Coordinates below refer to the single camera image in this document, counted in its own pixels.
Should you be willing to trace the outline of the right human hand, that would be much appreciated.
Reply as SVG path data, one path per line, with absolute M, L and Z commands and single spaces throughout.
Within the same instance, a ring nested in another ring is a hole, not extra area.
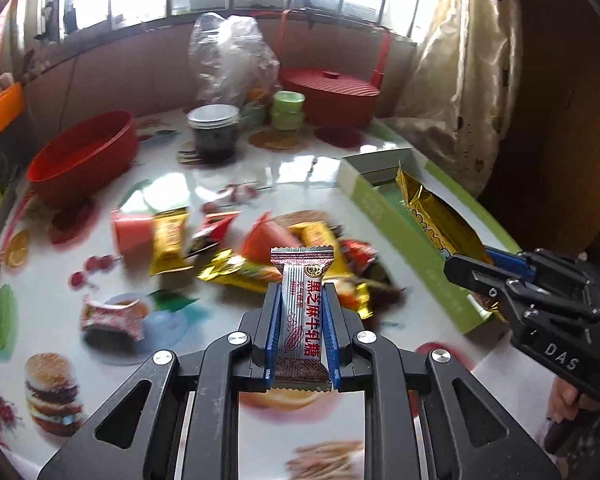
M 573 420 L 580 410 L 593 411 L 592 401 L 581 396 L 579 390 L 562 378 L 554 379 L 547 401 L 547 418 L 556 424 Z

